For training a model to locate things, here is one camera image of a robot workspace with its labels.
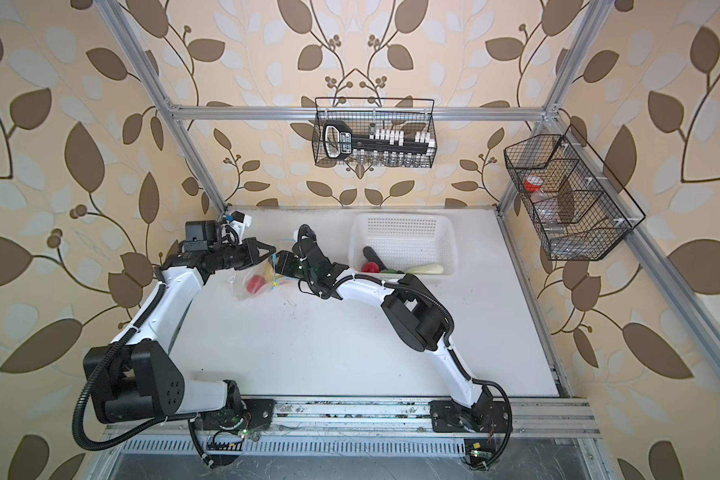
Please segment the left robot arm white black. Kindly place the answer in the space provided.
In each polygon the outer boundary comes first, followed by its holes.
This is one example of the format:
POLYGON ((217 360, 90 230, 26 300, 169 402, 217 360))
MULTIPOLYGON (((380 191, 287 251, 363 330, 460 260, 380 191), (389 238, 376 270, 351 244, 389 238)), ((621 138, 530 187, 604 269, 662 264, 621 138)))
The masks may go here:
POLYGON ((120 445, 167 422, 185 421, 201 460, 195 424, 203 416, 219 429, 246 434, 253 419, 233 380, 190 380, 169 353, 195 296, 220 270, 245 270, 268 260, 273 246, 256 238, 226 243, 190 240, 154 269, 158 283, 145 306, 108 345, 88 351, 86 383, 73 409, 72 437, 86 451, 120 445))

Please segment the red toy tomato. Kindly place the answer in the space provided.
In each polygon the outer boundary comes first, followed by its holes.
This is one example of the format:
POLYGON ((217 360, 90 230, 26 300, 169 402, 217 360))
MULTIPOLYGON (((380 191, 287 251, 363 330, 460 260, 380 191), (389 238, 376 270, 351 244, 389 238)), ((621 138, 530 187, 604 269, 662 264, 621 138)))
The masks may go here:
POLYGON ((361 267, 362 273, 375 274, 375 273, 379 273, 380 271, 381 271, 380 266, 376 262, 373 262, 373 261, 367 261, 361 267))

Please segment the red toy apple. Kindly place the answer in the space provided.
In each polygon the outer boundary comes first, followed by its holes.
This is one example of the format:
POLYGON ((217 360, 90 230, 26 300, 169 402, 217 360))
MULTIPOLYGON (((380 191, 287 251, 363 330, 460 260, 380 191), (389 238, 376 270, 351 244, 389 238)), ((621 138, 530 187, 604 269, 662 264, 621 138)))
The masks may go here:
POLYGON ((245 284, 246 292, 249 295, 256 295, 267 283, 268 281, 263 276, 258 274, 253 275, 245 284))

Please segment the yellow toy potato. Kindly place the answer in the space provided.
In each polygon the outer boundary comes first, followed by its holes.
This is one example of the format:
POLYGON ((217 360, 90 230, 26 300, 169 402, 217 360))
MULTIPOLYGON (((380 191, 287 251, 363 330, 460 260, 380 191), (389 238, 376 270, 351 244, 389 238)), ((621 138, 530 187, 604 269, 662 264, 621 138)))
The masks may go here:
POLYGON ((270 264, 264 265, 263 277, 268 283, 273 283, 276 281, 277 274, 275 273, 274 268, 270 264))

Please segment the dark toy eggplant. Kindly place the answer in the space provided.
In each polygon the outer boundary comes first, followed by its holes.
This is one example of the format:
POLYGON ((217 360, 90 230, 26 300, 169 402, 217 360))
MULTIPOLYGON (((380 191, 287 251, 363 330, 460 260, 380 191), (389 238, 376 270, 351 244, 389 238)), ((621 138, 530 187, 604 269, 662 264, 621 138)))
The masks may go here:
POLYGON ((379 255, 375 252, 375 250, 372 247, 365 246, 363 248, 362 252, 363 252, 363 255, 367 262, 374 263, 379 268, 379 270, 386 269, 384 262, 381 260, 379 255))

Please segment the clear zip top bag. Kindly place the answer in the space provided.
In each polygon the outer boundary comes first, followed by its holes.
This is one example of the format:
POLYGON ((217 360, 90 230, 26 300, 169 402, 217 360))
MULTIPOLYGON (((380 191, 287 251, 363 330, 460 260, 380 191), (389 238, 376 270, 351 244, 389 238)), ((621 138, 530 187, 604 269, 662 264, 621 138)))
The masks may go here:
POLYGON ((295 279, 275 271, 278 247, 281 246, 285 246, 285 243, 275 243, 274 250, 264 261, 234 272, 228 280, 228 286, 235 300, 251 300, 284 287, 296 286, 295 279))

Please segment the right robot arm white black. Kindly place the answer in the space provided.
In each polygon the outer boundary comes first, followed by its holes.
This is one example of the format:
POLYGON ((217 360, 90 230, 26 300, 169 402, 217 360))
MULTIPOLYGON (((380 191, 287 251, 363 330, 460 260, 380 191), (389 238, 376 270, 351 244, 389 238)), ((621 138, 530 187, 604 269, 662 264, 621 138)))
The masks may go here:
POLYGON ((462 362, 451 336, 455 321, 442 302, 418 277, 405 274, 385 280, 331 261, 323 254, 314 230, 306 224, 295 234, 293 247, 276 253, 276 274, 295 279, 306 292, 322 300, 351 300, 378 306, 398 338, 427 355, 446 384, 450 400, 435 422, 457 431, 503 435, 495 446, 472 447, 465 463, 473 470, 489 470, 508 447, 513 411, 505 389, 495 381, 475 377, 462 362))

